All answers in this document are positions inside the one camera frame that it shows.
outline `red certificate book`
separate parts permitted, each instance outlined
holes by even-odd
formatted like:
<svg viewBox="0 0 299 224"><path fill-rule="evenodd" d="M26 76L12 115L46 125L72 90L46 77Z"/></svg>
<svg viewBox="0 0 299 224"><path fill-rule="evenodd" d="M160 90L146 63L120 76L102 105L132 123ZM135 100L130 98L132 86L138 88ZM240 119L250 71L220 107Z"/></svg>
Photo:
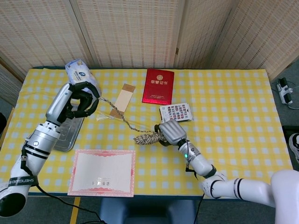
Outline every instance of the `red certificate book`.
<svg viewBox="0 0 299 224"><path fill-rule="evenodd" d="M148 69L145 79L143 103L171 104L173 71Z"/></svg>

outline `woven blind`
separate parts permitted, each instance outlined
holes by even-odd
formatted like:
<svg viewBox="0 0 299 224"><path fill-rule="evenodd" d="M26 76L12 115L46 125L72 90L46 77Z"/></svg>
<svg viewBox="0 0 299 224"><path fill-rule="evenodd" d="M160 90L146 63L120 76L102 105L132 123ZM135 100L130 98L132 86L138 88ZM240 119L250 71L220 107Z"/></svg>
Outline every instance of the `woven blind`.
<svg viewBox="0 0 299 224"><path fill-rule="evenodd" d="M204 68L233 0L189 0L180 30L176 68Z"/></svg>
<svg viewBox="0 0 299 224"><path fill-rule="evenodd" d="M11 105L15 106L22 87L22 83L1 65L0 86L0 97L5 99Z"/></svg>
<svg viewBox="0 0 299 224"><path fill-rule="evenodd" d="M211 67L265 68L273 79L298 55L297 0L241 0L223 30Z"/></svg>
<svg viewBox="0 0 299 224"><path fill-rule="evenodd" d="M62 0L1 0L0 48L25 75L35 66L89 63Z"/></svg>
<svg viewBox="0 0 299 224"><path fill-rule="evenodd" d="M166 68L178 33L179 0L78 0L102 67Z"/></svg>

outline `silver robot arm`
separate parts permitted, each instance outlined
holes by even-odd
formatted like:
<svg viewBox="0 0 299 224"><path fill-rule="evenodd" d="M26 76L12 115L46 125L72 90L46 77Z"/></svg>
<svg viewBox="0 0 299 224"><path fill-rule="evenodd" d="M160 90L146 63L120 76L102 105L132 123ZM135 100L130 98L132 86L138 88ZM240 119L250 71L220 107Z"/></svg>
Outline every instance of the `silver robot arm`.
<svg viewBox="0 0 299 224"><path fill-rule="evenodd" d="M195 172L205 178L201 186L208 197L231 197L275 207L276 224L299 223L299 172L278 171L272 176L271 185L263 181L242 178L227 180L187 140L186 132L177 121L167 121L155 129L163 133L169 145L178 146L179 152L184 155Z"/></svg>
<svg viewBox="0 0 299 224"><path fill-rule="evenodd" d="M90 89L96 97L88 110L93 97L90 93L82 91L84 88ZM22 210L29 188L38 185L37 175L59 139L60 125L66 118L91 115L97 108L99 97L98 91L89 82L65 84L60 89L46 113L46 122L39 124L25 139L21 155L11 170L8 186L0 188L0 217L10 217ZM77 111L71 110L72 98L80 99Z"/></svg>

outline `shoe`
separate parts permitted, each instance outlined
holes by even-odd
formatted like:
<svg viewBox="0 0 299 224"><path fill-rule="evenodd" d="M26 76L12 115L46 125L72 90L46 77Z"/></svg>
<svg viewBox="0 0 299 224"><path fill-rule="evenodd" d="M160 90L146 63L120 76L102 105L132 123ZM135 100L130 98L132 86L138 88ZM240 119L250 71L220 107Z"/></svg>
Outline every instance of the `shoe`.
<svg viewBox="0 0 299 224"><path fill-rule="evenodd" d="M299 163L299 134L292 134L289 138L290 149L295 154L297 163Z"/></svg>

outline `yellow checkered tablecloth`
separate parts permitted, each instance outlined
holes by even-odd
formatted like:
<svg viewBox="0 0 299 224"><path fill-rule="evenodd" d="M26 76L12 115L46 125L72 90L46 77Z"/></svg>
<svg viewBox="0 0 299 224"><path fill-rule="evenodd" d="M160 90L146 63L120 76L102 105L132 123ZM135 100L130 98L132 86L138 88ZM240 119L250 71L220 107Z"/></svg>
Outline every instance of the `yellow checkered tablecloth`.
<svg viewBox="0 0 299 224"><path fill-rule="evenodd" d="M189 103L194 121L180 123L188 139L229 179L242 177L270 182L272 174L292 169L282 127L265 70L172 70L172 103ZM153 130L160 123L159 106L142 103L146 70L92 70L103 97L116 101L124 83L136 86L125 112L139 129ZM3 148L0 182L21 152L24 139L39 123L60 87L68 82L64 70L31 69L23 84ZM100 101L86 118L74 148L52 151L39 174L48 192L66 193L77 149L130 149L136 151L136 195L198 196L200 180L185 172L177 147L135 145L138 132L118 119L97 119L111 107Z"/></svg>

